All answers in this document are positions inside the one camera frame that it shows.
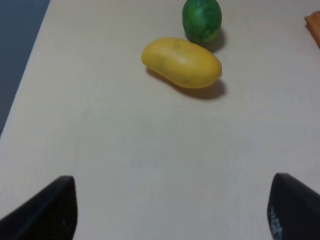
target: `lime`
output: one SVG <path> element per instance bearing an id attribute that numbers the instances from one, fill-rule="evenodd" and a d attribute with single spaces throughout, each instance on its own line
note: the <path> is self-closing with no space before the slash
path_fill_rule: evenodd
<path id="1" fill-rule="evenodd" d="M 187 0 L 182 10 L 186 36 L 196 44 L 214 40 L 221 28 L 222 13 L 216 0 Z"/>

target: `mango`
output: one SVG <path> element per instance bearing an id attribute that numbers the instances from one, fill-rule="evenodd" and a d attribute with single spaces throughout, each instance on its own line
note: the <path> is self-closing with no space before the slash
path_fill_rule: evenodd
<path id="1" fill-rule="evenodd" d="M 141 60 L 174 84 L 205 88 L 222 76 L 221 62 L 207 49 L 176 37 L 159 38 L 145 47 Z"/>

